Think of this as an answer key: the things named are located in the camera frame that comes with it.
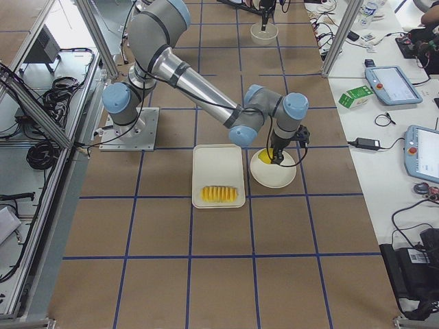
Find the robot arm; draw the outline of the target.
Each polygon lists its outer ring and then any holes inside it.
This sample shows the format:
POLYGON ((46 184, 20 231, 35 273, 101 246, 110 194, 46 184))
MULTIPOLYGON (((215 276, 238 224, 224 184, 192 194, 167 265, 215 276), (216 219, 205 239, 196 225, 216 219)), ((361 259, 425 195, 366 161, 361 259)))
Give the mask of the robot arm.
POLYGON ((235 103, 173 53, 190 23, 190 13, 183 1, 153 1, 132 18, 128 41, 134 65, 124 82, 111 84, 102 94, 117 136, 140 127, 137 107, 161 81, 182 92, 228 128, 230 141, 240 147, 250 146, 269 119, 273 128, 267 149, 273 164, 283 163, 283 150, 292 141, 307 149, 310 133, 301 121, 309 107, 308 99, 301 93, 282 96, 253 84, 246 92, 244 104, 235 103))
POLYGON ((253 3, 261 15, 261 31, 264 32, 268 24, 269 15, 276 7, 276 0, 258 0, 253 1, 253 3))

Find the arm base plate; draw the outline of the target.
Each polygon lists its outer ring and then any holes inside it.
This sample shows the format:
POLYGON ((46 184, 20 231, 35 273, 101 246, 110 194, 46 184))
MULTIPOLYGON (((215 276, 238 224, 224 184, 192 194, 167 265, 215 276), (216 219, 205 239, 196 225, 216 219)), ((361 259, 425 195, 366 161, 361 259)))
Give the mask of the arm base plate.
POLYGON ((137 108, 138 120, 127 126, 113 123, 107 115, 105 129, 98 145, 101 151, 153 151, 156 142, 160 108, 137 108))

